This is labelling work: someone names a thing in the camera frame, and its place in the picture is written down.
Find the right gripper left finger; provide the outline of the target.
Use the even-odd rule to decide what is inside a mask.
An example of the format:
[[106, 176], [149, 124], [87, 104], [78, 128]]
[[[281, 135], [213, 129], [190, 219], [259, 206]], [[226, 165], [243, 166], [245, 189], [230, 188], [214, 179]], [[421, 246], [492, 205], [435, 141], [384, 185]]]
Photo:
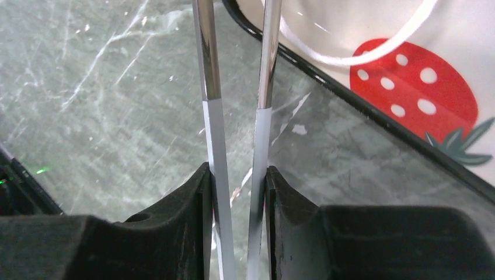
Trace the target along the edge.
[[208, 279], [211, 173], [123, 222], [67, 215], [18, 162], [1, 166], [2, 279]]

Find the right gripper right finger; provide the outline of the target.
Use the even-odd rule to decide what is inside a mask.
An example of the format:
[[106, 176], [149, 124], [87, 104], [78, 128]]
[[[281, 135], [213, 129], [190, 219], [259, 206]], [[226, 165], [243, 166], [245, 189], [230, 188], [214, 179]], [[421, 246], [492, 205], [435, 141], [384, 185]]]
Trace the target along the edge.
[[494, 253], [441, 206], [316, 205], [267, 169], [271, 279], [493, 279]]

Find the brown paper bag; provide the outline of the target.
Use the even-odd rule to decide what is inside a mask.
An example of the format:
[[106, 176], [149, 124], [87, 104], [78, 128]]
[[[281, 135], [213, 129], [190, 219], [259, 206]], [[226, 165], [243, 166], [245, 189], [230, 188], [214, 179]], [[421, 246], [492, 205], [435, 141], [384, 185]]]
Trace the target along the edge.
[[409, 39], [421, 25], [430, 17], [435, 5], [436, 0], [423, 1], [417, 8], [411, 18], [399, 29], [399, 31], [386, 40], [384, 43], [376, 47], [375, 49], [368, 51], [359, 56], [353, 57], [331, 57], [316, 52], [313, 48], [306, 45], [288, 26], [284, 17], [280, 17], [280, 32], [288, 39], [294, 46], [298, 47], [304, 54], [311, 59], [336, 67], [350, 67], [356, 65], [363, 65], [373, 61], [376, 61], [392, 51], [396, 50], [403, 43]]

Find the strawberry pattern tray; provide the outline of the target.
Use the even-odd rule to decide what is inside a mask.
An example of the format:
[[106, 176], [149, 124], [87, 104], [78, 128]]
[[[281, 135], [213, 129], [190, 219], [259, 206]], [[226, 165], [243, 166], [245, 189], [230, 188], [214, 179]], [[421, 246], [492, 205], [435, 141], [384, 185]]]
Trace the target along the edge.
[[[371, 51], [423, 1], [283, 1], [281, 16], [331, 57]], [[399, 139], [494, 200], [494, 2], [437, 1], [396, 50], [367, 64], [311, 59], [280, 32], [280, 54]]]

